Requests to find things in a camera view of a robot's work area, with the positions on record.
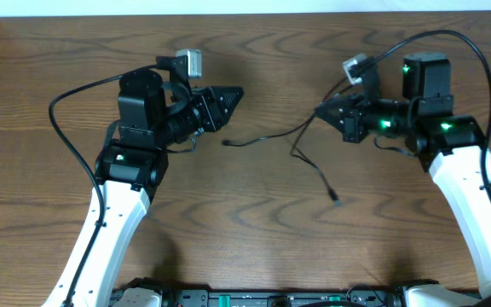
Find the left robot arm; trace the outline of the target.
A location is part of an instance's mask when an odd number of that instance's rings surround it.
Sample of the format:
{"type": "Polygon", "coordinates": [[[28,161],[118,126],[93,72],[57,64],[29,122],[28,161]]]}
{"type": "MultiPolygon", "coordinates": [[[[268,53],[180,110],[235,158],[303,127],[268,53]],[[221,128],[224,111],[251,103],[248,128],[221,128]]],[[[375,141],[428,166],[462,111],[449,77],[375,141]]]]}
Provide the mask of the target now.
{"type": "Polygon", "coordinates": [[[182,49],[117,75],[119,118],[89,167],[61,140],[93,184],[89,211],[48,306],[107,306],[124,255],[167,170],[171,145],[194,142],[226,125],[244,95],[239,86],[192,87],[202,55],[182,49]]]}

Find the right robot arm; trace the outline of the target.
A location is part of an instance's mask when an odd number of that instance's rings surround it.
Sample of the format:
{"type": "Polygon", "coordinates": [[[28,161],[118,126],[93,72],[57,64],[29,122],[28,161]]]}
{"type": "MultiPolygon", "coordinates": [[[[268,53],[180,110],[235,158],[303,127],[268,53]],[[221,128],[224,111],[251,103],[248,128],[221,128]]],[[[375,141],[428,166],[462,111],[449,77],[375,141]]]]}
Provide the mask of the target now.
{"type": "Polygon", "coordinates": [[[370,133],[404,138],[402,152],[419,160],[450,205],[477,273],[476,297],[418,281],[389,292],[385,305],[491,306],[491,153],[481,149],[485,135],[476,120],[453,114],[450,61],[434,52],[405,56],[403,101],[380,97],[372,57],[356,55],[343,70],[363,91],[326,99],[316,116],[346,142],[359,143],[370,133]]]}

